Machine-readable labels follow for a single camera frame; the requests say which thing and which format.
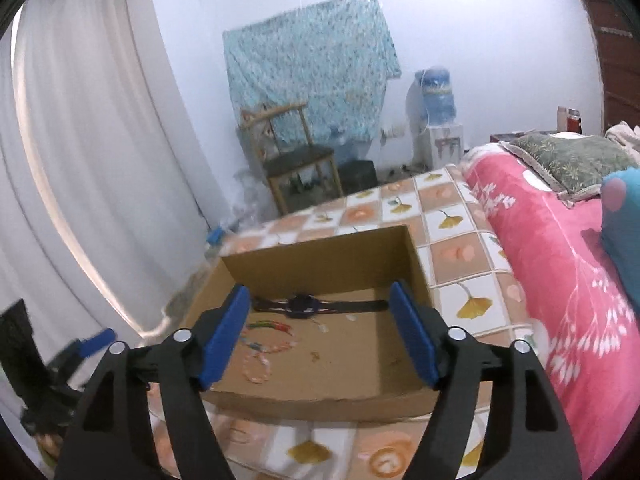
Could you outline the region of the blue water bottle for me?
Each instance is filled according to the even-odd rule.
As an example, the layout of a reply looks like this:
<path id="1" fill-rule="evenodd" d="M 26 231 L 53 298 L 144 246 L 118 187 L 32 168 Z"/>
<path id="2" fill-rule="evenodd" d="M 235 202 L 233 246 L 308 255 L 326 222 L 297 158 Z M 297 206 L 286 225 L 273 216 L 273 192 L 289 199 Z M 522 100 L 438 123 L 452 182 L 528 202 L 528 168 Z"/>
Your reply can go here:
<path id="1" fill-rule="evenodd" d="M 452 124 L 457 118 L 449 70 L 433 66 L 414 74 L 421 93 L 421 118 L 428 126 Z"/>

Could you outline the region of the wooden chair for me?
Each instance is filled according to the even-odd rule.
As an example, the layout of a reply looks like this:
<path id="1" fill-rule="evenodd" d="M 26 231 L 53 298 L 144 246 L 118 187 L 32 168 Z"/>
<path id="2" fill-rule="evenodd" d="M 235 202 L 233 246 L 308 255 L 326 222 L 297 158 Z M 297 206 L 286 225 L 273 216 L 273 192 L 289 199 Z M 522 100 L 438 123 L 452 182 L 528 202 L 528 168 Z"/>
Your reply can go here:
<path id="1" fill-rule="evenodd" d="M 281 191 L 280 182 L 300 174 L 303 170 L 314 167 L 320 183 L 323 183 L 322 165 L 326 162 L 332 171 L 334 186 L 338 196 L 344 196 L 343 185 L 338 174 L 335 151 L 329 146 L 317 144 L 312 140 L 311 131 L 306 119 L 307 102 L 296 102 L 260 110 L 241 110 L 240 130 L 250 139 L 250 146 L 256 155 L 259 165 L 270 188 L 279 214 L 288 214 L 288 204 Z M 284 148 L 273 129 L 274 118 L 294 113 L 303 128 L 305 143 L 297 148 Z"/>

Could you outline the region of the black waste bin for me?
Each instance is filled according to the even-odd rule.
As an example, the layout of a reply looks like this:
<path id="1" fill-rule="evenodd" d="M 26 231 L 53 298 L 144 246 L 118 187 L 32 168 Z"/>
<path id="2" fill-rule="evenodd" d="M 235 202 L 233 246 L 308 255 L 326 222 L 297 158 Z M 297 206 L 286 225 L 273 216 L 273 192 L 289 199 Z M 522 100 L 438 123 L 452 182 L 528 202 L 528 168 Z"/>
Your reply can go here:
<path id="1" fill-rule="evenodd" d="M 338 176 L 345 195 L 367 191 L 378 186 L 374 162 L 367 159 L 354 159 L 337 168 Z"/>

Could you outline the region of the green patterned pillow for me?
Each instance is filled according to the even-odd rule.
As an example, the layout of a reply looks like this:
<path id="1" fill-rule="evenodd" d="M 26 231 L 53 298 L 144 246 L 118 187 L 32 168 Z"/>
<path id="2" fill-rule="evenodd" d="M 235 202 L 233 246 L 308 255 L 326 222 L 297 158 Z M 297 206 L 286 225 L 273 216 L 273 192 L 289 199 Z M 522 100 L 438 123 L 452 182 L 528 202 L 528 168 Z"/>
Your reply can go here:
<path id="1" fill-rule="evenodd" d="M 533 132 L 499 144 L 525 162 L 567 207 L 599 196 L 609 174 L 639 167 L 634 156 L 603 136 L 567 139 Z"/>

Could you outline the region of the brown cardboard box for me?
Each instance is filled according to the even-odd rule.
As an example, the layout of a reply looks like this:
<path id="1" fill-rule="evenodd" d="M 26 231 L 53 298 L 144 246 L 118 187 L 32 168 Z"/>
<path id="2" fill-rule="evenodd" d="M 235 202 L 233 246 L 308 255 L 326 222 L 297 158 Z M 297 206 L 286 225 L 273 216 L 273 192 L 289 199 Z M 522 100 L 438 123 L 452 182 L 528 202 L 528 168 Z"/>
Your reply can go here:
<path id="1" fill-rule="evenodd" d="M 396 281 L 419 304 L 431 303 L 406 226 L 244 252 L 215 261 L 182 324 L 221 307 L 236 285 L 252 297 L 309 294 L 329 302 L 386 299 Z M 235 345 L 220 382 L 202 395 L 221 410 L 318 422 L 385 422 L 433 411 L 437 394 L 416 374 L 390 311 L 308 320 L 253 311 L 247 321 L 289 329 L 255 326 Z"/>

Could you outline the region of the blue pillow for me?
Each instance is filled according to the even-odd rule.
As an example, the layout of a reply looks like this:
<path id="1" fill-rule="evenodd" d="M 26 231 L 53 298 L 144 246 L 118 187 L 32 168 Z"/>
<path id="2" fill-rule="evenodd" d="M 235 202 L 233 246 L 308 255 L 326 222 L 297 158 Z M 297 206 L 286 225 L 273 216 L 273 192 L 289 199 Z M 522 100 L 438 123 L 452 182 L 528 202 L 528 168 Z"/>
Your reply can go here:
<path id="1" fill-rule="evenodd" d="M 639 314 L 640 174 L 628 168 L 609 174 L 601 186 L 602 245 L 616 267 L 631 307 Z"/>

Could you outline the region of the brown wooden door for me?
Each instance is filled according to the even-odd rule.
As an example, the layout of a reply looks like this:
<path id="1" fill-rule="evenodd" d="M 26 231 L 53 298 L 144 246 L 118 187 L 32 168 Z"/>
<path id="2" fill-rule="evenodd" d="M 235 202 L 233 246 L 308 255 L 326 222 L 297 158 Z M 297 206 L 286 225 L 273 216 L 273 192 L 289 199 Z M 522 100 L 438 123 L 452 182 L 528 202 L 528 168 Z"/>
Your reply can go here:
<path id="1" fill-rule="evenodd" d="M 582 0 L 596 38 L 604 126 L 639 125 L 639 41 L 613 0 Z"/>

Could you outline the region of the teal patterned hanging cloth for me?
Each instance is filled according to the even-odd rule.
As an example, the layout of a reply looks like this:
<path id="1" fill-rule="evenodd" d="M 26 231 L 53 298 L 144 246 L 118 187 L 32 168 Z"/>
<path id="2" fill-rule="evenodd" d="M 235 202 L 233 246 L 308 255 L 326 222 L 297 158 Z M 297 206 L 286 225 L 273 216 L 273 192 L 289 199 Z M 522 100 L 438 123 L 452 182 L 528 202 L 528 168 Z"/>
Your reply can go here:
<path id="1" fill-rule="evenodd" d="M 362 143 L 378 134 L 386 84 L 401 75 L 378 0 L 326 0 L 222 39 L 235 113 L 304 103 L 318 143 L 334 132 Z"/>

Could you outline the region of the white curtain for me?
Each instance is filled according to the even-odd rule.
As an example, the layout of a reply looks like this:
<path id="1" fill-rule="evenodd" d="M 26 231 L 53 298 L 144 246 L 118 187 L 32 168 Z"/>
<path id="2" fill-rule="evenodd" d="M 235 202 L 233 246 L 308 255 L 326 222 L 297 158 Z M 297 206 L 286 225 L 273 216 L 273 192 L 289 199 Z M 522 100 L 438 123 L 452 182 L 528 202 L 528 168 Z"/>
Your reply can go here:
<path id="1" fill-rule="evenodd" d="M 1 290 L 45 358 L 177 321 L 208 225 L 150 95 L 126 0 L 26 0 L 1 40 Z"/>

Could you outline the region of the pink floral blanket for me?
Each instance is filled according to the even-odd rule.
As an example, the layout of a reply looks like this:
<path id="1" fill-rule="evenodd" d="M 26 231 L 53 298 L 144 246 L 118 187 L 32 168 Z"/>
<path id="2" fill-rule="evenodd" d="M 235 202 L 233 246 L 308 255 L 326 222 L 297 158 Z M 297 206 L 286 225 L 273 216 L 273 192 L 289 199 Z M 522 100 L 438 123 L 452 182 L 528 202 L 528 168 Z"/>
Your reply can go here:
<path id="1" fill-rule="evenodd" d="M 539 359 L 589 479 L 639 409 L 639 326 L 601 244 L 600 198 L 565 206 L 497 143 L 469 151 L 461 171 L 524 290 Z"/>

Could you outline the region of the patterned tile tablecloth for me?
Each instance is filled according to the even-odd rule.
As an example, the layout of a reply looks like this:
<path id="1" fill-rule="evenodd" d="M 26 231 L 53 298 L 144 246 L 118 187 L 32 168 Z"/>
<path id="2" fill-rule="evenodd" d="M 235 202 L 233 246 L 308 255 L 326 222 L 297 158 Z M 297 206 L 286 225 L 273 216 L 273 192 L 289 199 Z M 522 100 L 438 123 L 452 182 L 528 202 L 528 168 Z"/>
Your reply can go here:
<path id="1" fill-rule="evenodd" d="M 337 302 L 386 299 L 397 281 L 484 344 L 533 339 L 524 289 L 454 167 L 229 237 L 167 310 L 185 326 L 235 285 Z M 390 312 L 252 312 L 205 407 L 240 479 L 399 479 L 436 400 Z"/>

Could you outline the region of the white water dispenser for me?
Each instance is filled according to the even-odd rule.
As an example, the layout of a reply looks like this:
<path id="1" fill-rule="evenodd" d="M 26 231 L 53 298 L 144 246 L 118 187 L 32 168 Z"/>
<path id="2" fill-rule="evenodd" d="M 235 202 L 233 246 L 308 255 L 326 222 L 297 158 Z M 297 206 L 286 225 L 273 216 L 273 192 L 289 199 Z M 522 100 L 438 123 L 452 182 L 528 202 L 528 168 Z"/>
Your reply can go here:
<path id="1" fill-rule="evenodd" d="M 457 164 L 464 152 L 461 124 L 429 126 L 421 124 L 413 135 L 413 162 L 427 169 Z"/>

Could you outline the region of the black wristwatch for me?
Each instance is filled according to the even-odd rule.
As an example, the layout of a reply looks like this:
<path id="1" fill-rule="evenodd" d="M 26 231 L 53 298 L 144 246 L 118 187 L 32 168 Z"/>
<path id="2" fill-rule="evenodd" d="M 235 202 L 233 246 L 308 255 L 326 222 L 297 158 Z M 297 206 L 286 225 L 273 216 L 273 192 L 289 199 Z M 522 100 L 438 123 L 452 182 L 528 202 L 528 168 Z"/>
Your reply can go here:
<path id="1" fill-rule="evenodd" d="M 314 296 L 299 294 L 283 301 L 254 297 L 253 309 L 255 312 L 280 313 L 287 318 L 306 320 L 320 314 L 382 312 L 388 309 L 388 302 L 385 300 L 323 302 Z"/>

